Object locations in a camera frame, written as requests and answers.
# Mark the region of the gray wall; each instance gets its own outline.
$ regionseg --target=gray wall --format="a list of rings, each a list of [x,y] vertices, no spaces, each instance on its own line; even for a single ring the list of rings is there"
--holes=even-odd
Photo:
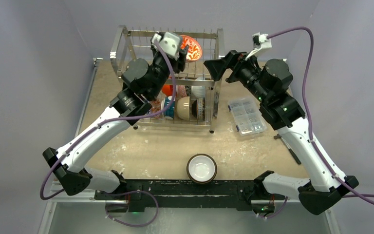
[[[93,57],[107,57],[118,25],[163,30],[223,28],[226,51],[250,51],[251,35],[305,25],[319,0],[65,0]],[[261,59],[287,58],[300,33],[275,40]]]
[[[0,0],[0,233],[36,233],[49,167],[75,133],[92,57],[62,0]]]
[[[366,185],[374,186],[374,1],[321,0],[308,27],[315,36],[306,89],[314,131],[339,167],[373,193]],[[308,46],[303,33],[288,59],[299,101]],[[344,233],[374,232],[374,206],[350,198],[336,211]]]

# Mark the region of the dish rack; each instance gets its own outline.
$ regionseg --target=dish rack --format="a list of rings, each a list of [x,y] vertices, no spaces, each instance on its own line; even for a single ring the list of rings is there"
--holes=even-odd
[[[223,29],[215,31],[210,30],[206,32],[203,30],[199,32],[192,32],[191,30],[170,30],[164,29],[168,32],[175,32],[178,35],[190,36],[200,44],[203,54],[196,62],[186,62],[186,68],[183,72],[176,74],[178,85],[196,85],[206,87],[206,117],[204,121],[197,121],[190,118],[190,120],[182,120],[178,117],[174,119],[166,119],[162,116],[159,118],[143,118],[137,122],[139,126],[163,126],[176,128],[200,128],[209,129],[210,133],[214,133],[217,121],[217,113],[219,107],[219,96],[222,80],[214,81],[204,66],[204,61],[208,59],[220,59],[224,57],[224,34]],[[150,39],[157,32],[162,32],[162,28],[152,28],[142,30],[141,28],[128,30],[124,25],[120,25],[112,45],[110,53],[110,61],[112,68],[120,81],[123,81],[121,75],[126,70],[127,63],[133,59],[143,58],[151,62],[152,51],[150,50]],[[196,80],[196,78],[204,77],[204,80]],[[167,80],[166,84],[171,84],[171,80]],[[158,99],[162,101],[165,95],[160,93]]]

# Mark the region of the plate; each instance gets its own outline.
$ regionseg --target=plate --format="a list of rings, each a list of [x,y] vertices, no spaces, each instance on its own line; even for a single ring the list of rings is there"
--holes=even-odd
[[[201,58],[203,55],[203,50],[201,49],[200,44],[193,38],[181,35],[183,38],[183,43],[181,43],[181,48],[184,49],[186,45],[189,45],[188,52],[187,52],[187,58],[186,60],[188,62],[195,62]]]

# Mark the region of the plastic storage box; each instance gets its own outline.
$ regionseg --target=plastic storage box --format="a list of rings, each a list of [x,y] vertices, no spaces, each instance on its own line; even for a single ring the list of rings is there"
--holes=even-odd
[[[234,117],[240,135],[261,133],[267,129],[253,97],[231,100],[228,102],[228,109]]]

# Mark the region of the beige tabletop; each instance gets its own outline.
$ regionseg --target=beige tabletop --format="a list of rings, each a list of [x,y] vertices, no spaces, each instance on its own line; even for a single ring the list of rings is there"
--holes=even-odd
[[[197,153],[203,153],[212,156],[217,163],[215,179],[254,179],[266,170],[284,176],[307,177],[303,166],[295,162],[282,141],[273,139],[277,133],[270,126],[265,132],[252,137],[240,136],[235,131],[227,102],[250,96],[250,93],[239,82],[222,82],[215,133],[210,134],[208,130],[163,130],[153,126],[140,126],[138,130],[129,128],[98,151],[87,166],[116,170],[122,172],[124,178],[188,179],[188,160]],[[102,61],[81,131],[100,116],[120,90],[111,64]]]

